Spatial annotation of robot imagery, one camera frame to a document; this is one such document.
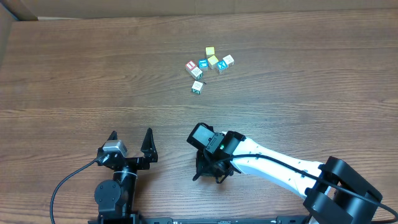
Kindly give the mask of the white green Z block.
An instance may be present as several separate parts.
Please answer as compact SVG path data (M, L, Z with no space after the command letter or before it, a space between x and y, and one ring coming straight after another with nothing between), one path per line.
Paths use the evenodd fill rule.
M203 83L199 81L194 81L191 88L192 92L200 95L202 93L202 89L203 89Z

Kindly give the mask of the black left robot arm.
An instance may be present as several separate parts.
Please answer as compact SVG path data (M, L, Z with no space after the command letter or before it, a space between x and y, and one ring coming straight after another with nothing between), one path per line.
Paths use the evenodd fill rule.
M158 161L152 129L148 128L141 146L141 157L128 157L127 148L113 131L98 149L95 162L113 171L113 178L104 180L95 189L98 217L91 223L140 223L132 211L139 170L150 169Z

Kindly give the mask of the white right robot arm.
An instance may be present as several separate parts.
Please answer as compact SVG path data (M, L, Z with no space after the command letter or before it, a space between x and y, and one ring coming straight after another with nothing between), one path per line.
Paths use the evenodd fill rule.
M201 126L188 143L197 148L196 176L221 183L233 172L263 177L303 199L310 223L371 223L382 195L345 161L305 161L272 151L244 135Z

